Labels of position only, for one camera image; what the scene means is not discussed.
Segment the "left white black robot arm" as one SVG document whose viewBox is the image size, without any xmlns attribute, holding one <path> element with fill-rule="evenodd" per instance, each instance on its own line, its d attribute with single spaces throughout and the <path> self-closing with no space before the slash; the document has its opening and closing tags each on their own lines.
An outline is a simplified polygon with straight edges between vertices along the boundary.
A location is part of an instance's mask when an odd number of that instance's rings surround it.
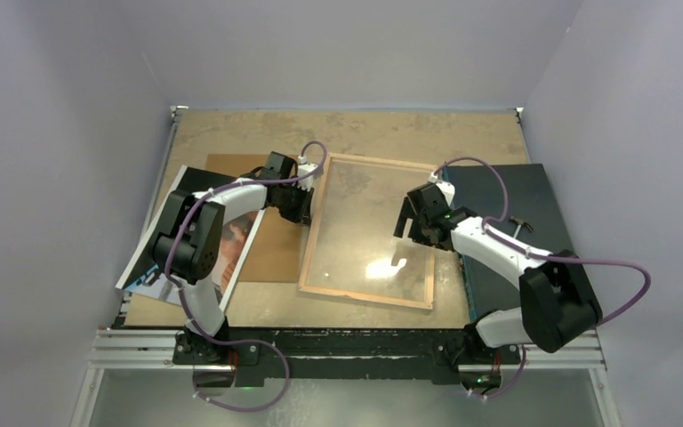
<svg viewBox="0 0 683 427">
<path fill-rule="evenodd" d="M 185 329 L 198 336 L 195 352 L 217 364 L 229 355 L 226 316 L 214 287 L 206 283 L 217 262 L 223 226 L 244 214 L 275 208 L 289 222 L 308 225 L 314 181 L 323 163 L 305 155 L 269 154 L 266 163 L 234 181 L 200 193 L 175 190 L 150 236 L 147 251 L 176 288 Z"/>
</svg>

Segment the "printed photo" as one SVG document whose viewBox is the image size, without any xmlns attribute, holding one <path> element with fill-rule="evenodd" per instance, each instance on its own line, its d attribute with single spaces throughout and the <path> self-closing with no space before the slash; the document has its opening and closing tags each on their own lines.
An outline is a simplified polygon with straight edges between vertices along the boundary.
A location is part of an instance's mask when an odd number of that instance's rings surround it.
<svg viewBox="0 0 683 427">
<path fill-rule="evenodd" d="M 198 200 L 210 189 L 216 189 L 234 180 L 235 178 L 230 175 L 183 166 L 163 199 L 167 199 L 170 192 L 179 191 L 191 194 L 195 200 Z M 165 208 L 162 205 L 158 208 L 131 260 L 117 281 L 117 289 L 152 297 L 161 302 L 176 305 L 181 303 L 177 286 L 169 282 L 163 271 L 165 258 L 161 256 L 156 261 L 152 257 L 153 240 L 162 235 L 174 239 L 182 219 L 193 204 L 193 201 L 187 202 L 182 212 L 175 213 L 170 221 L 165 218 Z M 213 268 L 208 277 L 203 279 L 205 283 L 213 285 L 215 295 L 223 309 L 229 302 L 264 214 L 263 210 L 258 210 L 240 216 L 234 213 L 224 215 L 218 253 L 210 257 Z"/>
</svg>

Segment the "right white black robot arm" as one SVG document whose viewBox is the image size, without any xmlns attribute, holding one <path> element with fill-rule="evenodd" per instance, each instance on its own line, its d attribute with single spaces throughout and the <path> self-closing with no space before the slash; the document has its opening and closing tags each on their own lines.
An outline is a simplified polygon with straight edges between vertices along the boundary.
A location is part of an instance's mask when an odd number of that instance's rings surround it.
<svg viewBox="0 0 683 427">
<path fill-rule="evenodd" d="M 465 327 L 463 348 L 477 362 L 509 344 L 533 344 L 553 353 L 603 318 L 581 261 L 526 245 L 470 209 L 450 206 L 452 184 L 427 182 L 403 199 L 394 235 L 467 256 L 512 284 L 519 306 L 493 310 Z"/>
</svg>

